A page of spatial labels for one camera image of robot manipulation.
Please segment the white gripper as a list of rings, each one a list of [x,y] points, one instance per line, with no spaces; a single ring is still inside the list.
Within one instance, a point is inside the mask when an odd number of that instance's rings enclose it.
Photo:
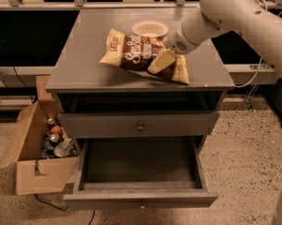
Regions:
[[[173,51],[179,54],[188,54],[198,48],[197,44],[190,42],[186,38],[181,22],[178,22],[175,27],[170,30],[170,32],[163,38],[163,42],[172,49],[172,51],[163,49],[158,53],[148,67],[148,71],[152,74],[157,74],[175,62],[176,55]]]

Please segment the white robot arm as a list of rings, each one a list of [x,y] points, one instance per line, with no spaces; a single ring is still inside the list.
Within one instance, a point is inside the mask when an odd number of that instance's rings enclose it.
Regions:
[[[191,53],[203,41],[230,30],[273,66],[282,79],[282,19],[255,0],[200,0],[200,4],[177,23],[170,45],[181,41],[186,45],[185,52]],[[276,193],[262,191],[253,195],[248,189],[243,195],[245,201],[233,208],[235,216],[246,218],[260,213],[273,202],[270,217],[261,225],[282,225],[282,184]]]

